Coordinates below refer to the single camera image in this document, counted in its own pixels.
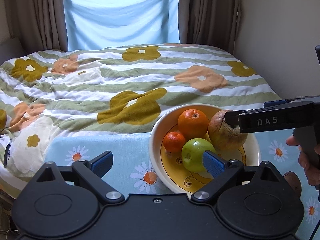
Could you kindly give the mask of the person's right hand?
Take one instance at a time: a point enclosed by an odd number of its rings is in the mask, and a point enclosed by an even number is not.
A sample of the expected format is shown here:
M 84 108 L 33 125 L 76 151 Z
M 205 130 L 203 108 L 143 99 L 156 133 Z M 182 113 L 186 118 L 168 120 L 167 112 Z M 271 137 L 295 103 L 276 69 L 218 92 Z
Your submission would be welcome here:
M 293 135 L 286 140 L 286 143 L 289 146 L 300 146 Z M 314 151 L 319 154 L 319 145 L 314 148 Z M 304 168 L 304 173 L 308 179 L 308 184 L 311 186 L 319 185 L 320 171 L 310 164 L 308 156 L 303 151 L 300 151 L 298 163 L 302 168 Z

